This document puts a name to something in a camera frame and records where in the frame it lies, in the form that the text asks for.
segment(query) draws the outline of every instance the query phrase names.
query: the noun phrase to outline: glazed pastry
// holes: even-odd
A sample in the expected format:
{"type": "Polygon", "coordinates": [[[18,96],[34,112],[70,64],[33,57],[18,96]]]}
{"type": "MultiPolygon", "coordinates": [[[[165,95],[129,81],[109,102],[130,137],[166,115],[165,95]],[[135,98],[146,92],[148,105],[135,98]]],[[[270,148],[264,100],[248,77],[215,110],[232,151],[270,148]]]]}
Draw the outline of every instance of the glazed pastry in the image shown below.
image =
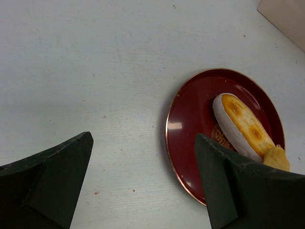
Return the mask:
{"type": "Polygon", "coordinates": [[[213,110],[221,130],[238,153],[262,162],[268,150],[275,147],[261,122],[235,95],[217,96],[213,110]]]}

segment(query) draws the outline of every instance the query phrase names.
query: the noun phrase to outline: food item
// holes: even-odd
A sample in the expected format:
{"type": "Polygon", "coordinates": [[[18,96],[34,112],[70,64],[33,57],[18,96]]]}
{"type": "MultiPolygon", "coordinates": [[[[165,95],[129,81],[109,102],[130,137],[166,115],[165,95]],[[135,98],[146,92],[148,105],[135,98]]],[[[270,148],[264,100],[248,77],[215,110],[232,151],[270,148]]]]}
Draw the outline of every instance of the food item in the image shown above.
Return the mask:
{"type": "Polygon", "coordinates": [[[286,158],[285,151],[279,145],[268,150],[263,164],[287,172],[290,171],[290,163],[286,158]]]}
{"type": "Polygon", "coordinates": [[[262,162],[268,150],[275,147],[261,122],[235,95],[220,94],[214,99],[213,109],[221,130],[238,153],[262,162]]]}

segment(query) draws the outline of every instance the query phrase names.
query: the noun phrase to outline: round plate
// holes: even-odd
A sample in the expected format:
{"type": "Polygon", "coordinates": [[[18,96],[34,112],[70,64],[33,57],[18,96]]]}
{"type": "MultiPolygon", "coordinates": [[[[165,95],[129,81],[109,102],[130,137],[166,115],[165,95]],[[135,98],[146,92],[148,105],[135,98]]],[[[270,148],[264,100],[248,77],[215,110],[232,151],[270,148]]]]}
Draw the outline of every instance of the round plate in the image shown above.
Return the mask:
{"type": "Polygon", "coordinates": [[[219,128],[212,103],[221,93],[235,94],[261,121],[274,143],[285,148],[284,131],[270,98],[253,80],[230,69],[210,69],[191,77],[177,92],[166,121],[167,152],[186,191],[205,205],[197,168],[194,140],[203,133],[227,148],[234,148],[219,128]]]}

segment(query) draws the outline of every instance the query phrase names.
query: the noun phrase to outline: white icing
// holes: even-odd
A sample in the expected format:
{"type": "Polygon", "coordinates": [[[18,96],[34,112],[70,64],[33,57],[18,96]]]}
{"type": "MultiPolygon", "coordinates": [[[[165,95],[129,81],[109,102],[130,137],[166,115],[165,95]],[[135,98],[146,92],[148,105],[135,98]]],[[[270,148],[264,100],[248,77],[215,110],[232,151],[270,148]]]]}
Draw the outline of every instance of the white icing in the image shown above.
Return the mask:
{"type": "Polygon", "coordinates": [[[252,147],[249,145],[248,141],[245,139],[243,134],[238,130],[236,125],[233,123],[231,118],[224,110],[224,105],[221,100],[224,94],[230,94],[230,93],[222,93],[219,96],[217,96],[213,101],[213,110],[218,125],[220,126],[221,130],[223,131],[228,141],[233,145],[233,147],[236,149],[236,151],[239,154],[261,163],[263,161],[262,158],[252,149],[252,147]]]}

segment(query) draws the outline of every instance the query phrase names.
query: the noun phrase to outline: golden crust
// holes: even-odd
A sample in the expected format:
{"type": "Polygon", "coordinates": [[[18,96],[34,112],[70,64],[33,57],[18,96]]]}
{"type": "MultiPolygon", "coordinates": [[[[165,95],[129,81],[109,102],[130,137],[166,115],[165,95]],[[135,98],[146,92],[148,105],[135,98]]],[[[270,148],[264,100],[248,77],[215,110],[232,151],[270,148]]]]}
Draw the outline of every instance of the golden crust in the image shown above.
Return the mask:
{"type": "Polygon", "coordinates": [[[261,158],[264,158],[268,149],[275,147],[275,144],[261,122],[255,117],[250,108],[236,96],[224,94],[221,99],[225,112],[237,129],[243,134],[252,149],[261,158]]]}

